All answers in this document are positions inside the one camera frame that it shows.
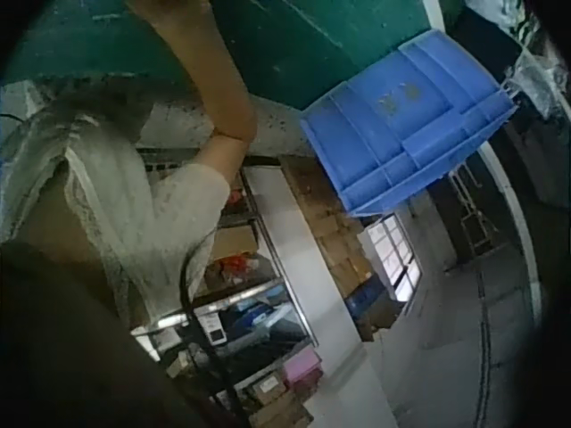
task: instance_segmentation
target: black cable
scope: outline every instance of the black cable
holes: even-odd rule
[[[24,119],[20,119],[18,116],[15,116],[15,115],[10,114],[10,113],[0,113],[0,118],[8,118],[8,119],[12,119],[12,120],[17,120],[20,123],[24,123]]]
[[[210,235],[212,235],[214,232],[215,232],[215,230],[210,232],[209,234],[207,234],[206,237],[203,239],[203,242],[206,241],[206,239]],[[186,270],[188,269],[188,265],[190,263],[190,260],[196,254],[196,252],[198,251],[198,248],[200,246],[201,246],[201,244],[198,244],[194,248],[190,249],[186,253],[185,258],[183,259],[182,267],[180,269],[180,278],[178,280],[178,291],[180,293],[180,305],[182,306],[182,309],[185,312],[186,318],[188,319],[188,323],[190,324],[191,320],[192,320],[192,322],[196,326],[196,332],[198,333],[198,338],[199,338],[200,342],[202,342],[202,343],[198,343],[198,345],[202,348],[204,353],[208,356],[210,362],[212,363],[214,370],[216,370],[219,373],[220,380],[222,381],[222,384],[224,385],[224,389],[226,390],[226,393],[228,394],[230,406],[232,407],[234,414],[236,415],[236,417],[238,417],[238,419],[240,420],[240,422],[242,423],[242,426],[244,428],[252,428],[252,426],[250,425],[250,420],[248,418],[248,415],[246,414],[244,408],[242,407],[242,403],[240,402],[240,399],[238,398],[238,393],[236,392],[236,388],[234,388],[234,384],[232,383],[232,380],[230,379],[230,373],[224,367],[224,363],[222,362],[222,360],[220,359],[220,357],[216,353],[216,350],[212,346],[210,340],[208,339],[208,336],[206,335],[206,332],[204,331],[203,326],[200,324],[200,321],[198,320],[198,316],[194,312],[194,308],[190,302],[190,298],[188,297],[188,290],[186,288]]]

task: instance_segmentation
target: blue crate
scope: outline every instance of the blue crate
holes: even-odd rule
[[[458,166],[516,106],[430,30],[319,98],[302,128],[354,217],[387,212]]]

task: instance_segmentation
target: person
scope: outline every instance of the person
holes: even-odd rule
[[[192,250],[192,296],[256,115],[208,2],[128,6],[178,57],[214,129],[191,162],[155,187],[93,99],[53,103],[5,142],[2,413],[19,424],[237,426],[208,400],[182,398],[125,328],[136,311],[123,293],[127,284],[144,303],[135,323],[179,309],[179,270]]]
[[[107,100],[52,103],[0,149],[0,240],[41,251],[134,327],[180,308],[179,270],[193,247],[191,297],[198,288],[256,115],[207,1],[128,6],[187,71],[214,126],[210,138],[191,162],[151,185],[134,145],[102,107]]]

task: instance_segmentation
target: hand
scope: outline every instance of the hand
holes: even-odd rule
[[[211,10],[209,0],[127,0],[135,15],[153,27],[193,23]]]

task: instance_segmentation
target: dark fabric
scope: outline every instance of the dark fabric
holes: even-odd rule
[[[119,320],[27,245],[0,247],[3,419],[206,426]]]

